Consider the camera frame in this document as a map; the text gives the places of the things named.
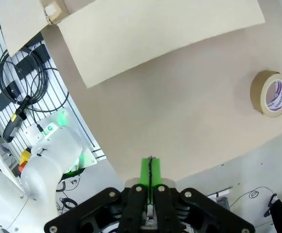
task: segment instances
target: metal table surface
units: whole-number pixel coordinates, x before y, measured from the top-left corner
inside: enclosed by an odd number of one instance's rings
[[[3,54],[3,52],[6,50],[6,45],[3,39],[3,35],[0,29],[0,57]],[[15,56],[13,56],[11,59],[9,58],[8,61],[12,61],[13,63],[17,64],[19,61],[23,59],[27,54],[23,52],[17,52]],[[55,64],[52,59],[48,60],[46,62],[46,67],[53,67],[55,68]],[[33,81],[33,77],[37,74],[36,71],[33,71],[30,75],[27,76],[27,81],[29,85],[31,85]],[[51,110],[54,109],[64,101],[67,93],[67,88],[65,84],[62,81],[62,78],[58,71],[55,70],[48,70],[49,74],[49,86],[47,89],[47,93],[44,96],[44,98],[37,104],[34,105],[34,108],[41,109],[41,110]],[[6,85],[8,85],[12,80],[15,80],[17,86],[19,87],[21,91],[21,96],[18,97],[19,100],[24,99],[26,96],[26,85],[25,81],[18,78],[18,75],[16,74],[16,71],[14,67],[11,64],[5,64],[4,65],[4,72],[3,77],[5,80]],[[90,130],[88,129],[85,121],[83,120],[80,112],[78,111],[73,99],[71,96],[68,97],[67,102],[64,104],[65,108],[68,108],[72,114],[75,122],[77,123],[78,130],[81,133],[81,135],[86,139],[86,142],[88,143],[89,148],[93,152],[95,158],[97,160],[105,159],[105,155],[102,152],[101,148],[99,147],[98,143],[94,139],[93,135],[91,134]],[[0,111],[0,134],[2,135],[4,128],[6,127],[10,117],[15,112],[15,110],[18,108],[18,105],[16,104],[9,104],[5,109]],[[14,155],[14,157],[17,159],[17,161],[20,161],[20,155],[21,153],[28,147],[31,146],[28,139],[26,138],[23,130],[25,130],[27,127],[34,124],[32,112],[26,111],[27,113],[27,120],[23,121],[21,128],[16,133],[13,141],[11,143],[8,143],[8,147],[10,149],[10,152]],[[35,117],[36,120],[39,121],[43,118],[45,118],[47,115],[51,113],[36,113]]]

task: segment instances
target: screw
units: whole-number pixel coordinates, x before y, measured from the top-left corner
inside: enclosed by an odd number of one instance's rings
[[[110,193],[109,193],[109,195],[110,195],[110,197],[112,197],[112,198],[113,198],[113,197],[116,195],[116,193],[114,193],[114,192],[110,192]]]
[[[163,186],[159,186],[159,187],[158,187],[158,191],[159,191],[159,192],[163,192],[164,190],[165,190],[165,187],[163,187]]]
[[[50,233],[57,233],[58,228],[56,226],[52,226],[49,228]]]
[[[191,197],[191,192],[185,192],[185,197],[187,198]]]

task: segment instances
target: brown packing tape roll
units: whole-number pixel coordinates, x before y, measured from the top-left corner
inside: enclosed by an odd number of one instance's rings
[[[267,91],[275,84],[270,100]],[[265,70],[259,72],[252,81],[250,98],[253,108],[269,117],[278,117],[282,114],[282,74],[276,71]]]

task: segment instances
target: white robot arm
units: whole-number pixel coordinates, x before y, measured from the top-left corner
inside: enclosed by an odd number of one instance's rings
[[[55,193],[62,175],[83,150],[77,133],[59,128],[32,148],[21,174],[23,190],[0,172],[0,233],[43,233],[58,216]]]

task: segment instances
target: tape roll inner core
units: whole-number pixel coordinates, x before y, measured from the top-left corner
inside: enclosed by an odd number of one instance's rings
[[[271,112],[279,111],[282,108],[282,80],[275,80],[267,87],[265,104]]]

